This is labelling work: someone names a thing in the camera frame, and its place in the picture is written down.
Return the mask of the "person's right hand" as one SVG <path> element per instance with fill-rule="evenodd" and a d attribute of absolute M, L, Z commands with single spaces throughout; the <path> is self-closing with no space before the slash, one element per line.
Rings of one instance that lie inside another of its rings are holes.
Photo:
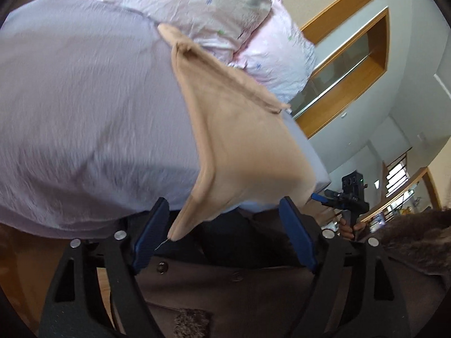
<path fill-rule="evenodd" d="M 345 218 L 339 221 L 339 233 L 343 239 L 356 241 L 357 236 L 366 228 L 366 223 L 358 222 L 354 226 L 350 226 Z"/>

